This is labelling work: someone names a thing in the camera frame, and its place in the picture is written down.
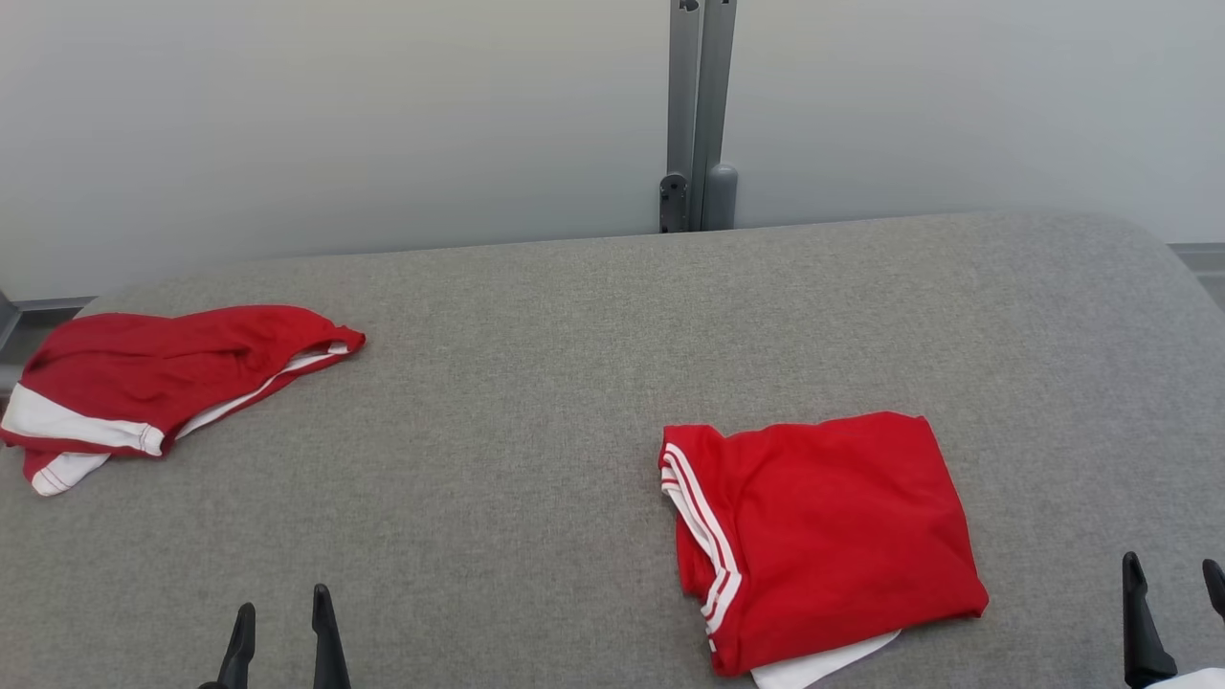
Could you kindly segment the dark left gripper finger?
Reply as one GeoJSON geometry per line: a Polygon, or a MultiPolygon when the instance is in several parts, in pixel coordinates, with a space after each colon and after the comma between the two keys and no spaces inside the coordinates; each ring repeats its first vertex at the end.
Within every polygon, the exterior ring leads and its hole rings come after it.
{"type": "Polygon", "coordinates": [[[249,683],[249,666],[255,655],[256,608],[246,602],[236,611],[232,636],[214,680],[206,680],[198,689],[244,689],[249,683]]]}
{"type": "Polygon", "coordinates": [[[312,588],[312,631],[316,634],[316,653],[312,676],[315,689],[349,689],[352,679],[345,663],[345,651],[341,640],[333,600],[330,588],[318,584],[312,588]]]}

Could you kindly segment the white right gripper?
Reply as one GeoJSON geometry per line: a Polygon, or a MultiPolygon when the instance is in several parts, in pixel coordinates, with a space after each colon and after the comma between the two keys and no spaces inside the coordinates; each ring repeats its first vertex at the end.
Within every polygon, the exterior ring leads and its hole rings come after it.
{"type": "MultiPolygon", "coordinates": [[[[1225,619],[1225,573],[1214,559],[1202,561],[1202,575],[1212,608],[1225,619]]],[[[1122,558],[1122,650],[1125,687],[1128,688],[1224,688],[1224,668],[1209,667],[1178,676],[1152,619],[1147,602],[1145,571],[1134,552],[1122,558]]]]}

